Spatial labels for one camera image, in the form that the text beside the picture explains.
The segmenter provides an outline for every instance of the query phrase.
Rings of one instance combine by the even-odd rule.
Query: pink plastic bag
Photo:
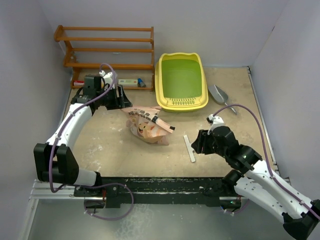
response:
[[[127,113],[126,126],[133,135],[150,144],[169,145],[166,135],[173,133],[175,127],[158,117],[160,106],[133,106],[121,110]]]

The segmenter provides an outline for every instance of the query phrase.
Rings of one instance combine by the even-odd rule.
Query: wooden table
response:
[[[260,119],[246,68],[204,68],[204,72],[208,86],[216,84],[229,95],[229,103],[247,106]],[[118,72],[118,77],[144,79],[141,74]],[[75,93],[76,89],[73,89],[70,100]],[[133,105],[157,106],[155,92],[126,90],[125,94]],[[195,154],[196,162],[191,163],[183,138],[187,135],[192,143],[198,130],[210,127],[207,116],[221,107],[210,95],[207,106],[195,112],[161,111],[159,117],[175,127],[174,133],[167,137],[168,146],[141,141],[126,127],[127,116],[121,110],[107,111],[100,107],[82,129],[73,154],[80,168],[98,171],[103,177],[224,177],[231,168],[222,157]],[[251,146],[263,156],[254,118],[245,109],[237,107],[236,110],[238,115],[225,109],[219,116],[239,143]],[[271,161],[269,146],[267,150]]]

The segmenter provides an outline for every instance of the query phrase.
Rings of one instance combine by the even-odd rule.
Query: wooden shelf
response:
[[[150,38],[129,38],[129,37],[69,37],[66,31],[113,31],[113,32],[150,32]],[[150,64],[110,64],[114,69],[122,70],[151,70],[152,81],[151,87],[125,87],[124,89],[131,90],[154,90],[155,89],[155,45],[154,45],[154,28],[136,28],[136,27],[86,27],[86,26],[62,26],[59,25],[54,33],[56,42],[64,41],[66,53],[63,59],[65,67],[72,67],[73,77],[71,88],[78,89],[80,86],[74,86],[74,82],[78,80],[82,69],[99,69],[100,63],[85,63],[78,62],[75,52],[119,52],[119,53],[151,53]],[[86,41],[86,42],[135,42],[135,43],[150,43],[150,48],[73,48],[70,41]]]

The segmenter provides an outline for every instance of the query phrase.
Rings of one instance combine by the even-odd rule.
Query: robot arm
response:
[[[211,128],[200,130],[191,145],[196,153],[218,154],[225,158],[233,170],[223,180],[234,186],[237,194],[273,214],[292,237],[306,240],[319,220],[305,205],[319,215],[320,201],[304,196],[274,171],[270,174],[267,162],[251,147],[239,144],[230,128],[223,126],[221,117],[210,115],[207,120]],[[301,201],[288,191],[298,195]]]
[[[92,99],[102,95],[104,92],[105,89],[101,86],[101,76],[85,77],[84,87],[78,90],[76,95],[72,98],[68,113],[57,131],[46,143],[38,143],[33,150],[36,172],[39,180],[49,182],[50,154],[57,136],[59,135],[54,149],[56,161],[52,162],[53,182],[84,186],[98,186],[101,184],[100,173],[79,168],[72,153],[72,148],[74,147],[82,128],[99,107],[105,106],[107,110],[132,107],[131,102],[124,93],[123,87],[118,85],[117,87],[113,87],[97,101],[82,107],[79,111],[74,113],[75,110],[83,104],[88,103]]]

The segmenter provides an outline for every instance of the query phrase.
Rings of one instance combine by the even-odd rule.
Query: yellow litter box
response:
[[[155,94],[168,112],[190,112],[208,103],[204,69],[196,53],[164,53],[155,67]]]

